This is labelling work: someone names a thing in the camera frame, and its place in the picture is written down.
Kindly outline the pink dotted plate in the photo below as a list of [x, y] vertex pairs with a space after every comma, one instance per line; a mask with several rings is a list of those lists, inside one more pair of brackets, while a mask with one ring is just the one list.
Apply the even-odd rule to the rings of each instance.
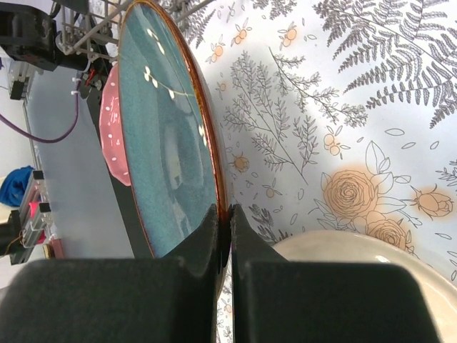
[[99, 112], [101, 150], [111, 175], [124, 186], [131, 186], [124, 148], [119, 103], [119, 66], [115, 64], [104, 86]]

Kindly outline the dark teal plate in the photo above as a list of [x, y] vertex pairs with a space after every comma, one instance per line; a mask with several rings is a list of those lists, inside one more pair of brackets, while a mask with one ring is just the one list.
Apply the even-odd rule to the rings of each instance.
[[201, 68], [171, 16], [133, 2], [119, 46], [119, 103], [132, 194], [151, 254], [166, 256], [231, 205], [224, 140]]

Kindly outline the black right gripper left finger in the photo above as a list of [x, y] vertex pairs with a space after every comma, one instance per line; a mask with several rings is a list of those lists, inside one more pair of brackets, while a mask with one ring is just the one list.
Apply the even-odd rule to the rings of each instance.
[[3, 342], [213, 342], [218, 219], [159, 259], [52, 259], [25, 266], [1, 302]]

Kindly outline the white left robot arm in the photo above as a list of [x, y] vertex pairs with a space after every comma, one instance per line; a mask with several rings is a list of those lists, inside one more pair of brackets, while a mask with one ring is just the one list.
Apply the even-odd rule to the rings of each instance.
[[86, 69], [88, 59], [66, 55], [56, 44], [56, 21], [44, 11], [23, 4], [1, 3], [1, 48], [14, 61], [22, 61], [45, 71], [62, 66]]

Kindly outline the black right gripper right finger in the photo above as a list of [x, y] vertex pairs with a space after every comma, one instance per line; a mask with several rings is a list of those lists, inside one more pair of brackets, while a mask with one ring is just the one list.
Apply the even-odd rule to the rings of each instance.
[[437, 342], [419, 285], [392, 264], [290, 262], [231, 218], [235, 342]]

